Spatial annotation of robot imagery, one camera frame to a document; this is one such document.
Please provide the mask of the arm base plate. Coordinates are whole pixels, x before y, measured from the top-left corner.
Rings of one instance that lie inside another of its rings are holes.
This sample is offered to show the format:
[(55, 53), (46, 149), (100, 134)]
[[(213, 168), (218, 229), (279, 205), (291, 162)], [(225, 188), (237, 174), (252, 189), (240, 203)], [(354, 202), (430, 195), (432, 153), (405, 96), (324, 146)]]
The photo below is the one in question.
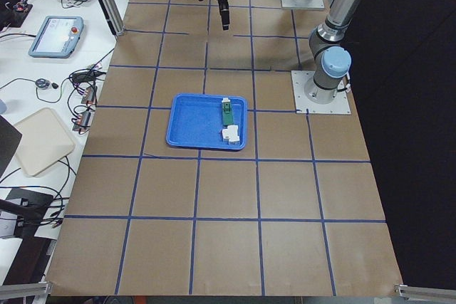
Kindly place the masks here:
[(293, 70), (291, 79), (296, 113), (323, 115), (350, 115), (348, 94), (343, 81), (337, 88), (323, 90), (314, 82), (312, 70)]

